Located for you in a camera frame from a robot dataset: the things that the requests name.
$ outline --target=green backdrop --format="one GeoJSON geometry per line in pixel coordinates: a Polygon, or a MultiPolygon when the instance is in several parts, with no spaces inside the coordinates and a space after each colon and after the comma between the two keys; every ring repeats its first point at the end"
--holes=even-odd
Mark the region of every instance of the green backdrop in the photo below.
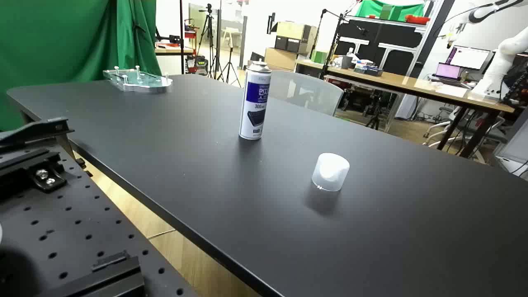
{"type": "Polygon", "coordinates": [[[2,0],[0,131],[22,126],[5,91],[102,80],[121,67],[160,75],[155,0],[2,0]]]}

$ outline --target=blue label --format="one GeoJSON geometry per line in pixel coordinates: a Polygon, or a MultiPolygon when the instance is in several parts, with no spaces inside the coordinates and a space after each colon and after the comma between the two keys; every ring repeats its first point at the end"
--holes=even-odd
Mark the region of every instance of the blue label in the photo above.
{"type": "Polygon", "coordinates": [[[249,103],[267,103],[269,85],[248,83],[248,98],[249,103]]]}

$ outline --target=spray can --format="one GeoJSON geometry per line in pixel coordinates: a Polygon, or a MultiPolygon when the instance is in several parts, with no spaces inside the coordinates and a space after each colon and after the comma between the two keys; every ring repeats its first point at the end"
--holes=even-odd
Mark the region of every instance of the spray can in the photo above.
{"type": "Polygon", "coordinates": [[[241,119],[241,139],[258,141],[263,136],[271,72],[266,63],[251,63],[246,72],[246,93],[241,119]]]}

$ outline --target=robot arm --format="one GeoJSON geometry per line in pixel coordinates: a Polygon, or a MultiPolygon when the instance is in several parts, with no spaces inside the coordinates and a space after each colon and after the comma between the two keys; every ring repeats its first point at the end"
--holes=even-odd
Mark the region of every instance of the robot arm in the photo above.
{"type": "Polygon", "coordinates": [[[500,100],[502,93],[502,83],[505,75],[513,65],[513,60],[518,53],[523,53],[528,50],[528,27],[522,30],[518,35],[513,39],[508,39],[498,45],[498,52],[484,75],[484,78],[479,82],[475,90],[472,91],[474,95],[479,96],[487,96],[494,100],[500,100]]]}

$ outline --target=small white container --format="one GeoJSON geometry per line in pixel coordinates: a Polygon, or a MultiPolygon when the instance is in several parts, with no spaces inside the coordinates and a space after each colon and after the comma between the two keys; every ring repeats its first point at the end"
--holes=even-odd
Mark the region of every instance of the small white container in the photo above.
{"type": "Polygon", "coordinates": [[[312,182],[319,190],[340,192],[350,164],[347,159],[335,154],[320,154],[312,176],[312,182]]]}

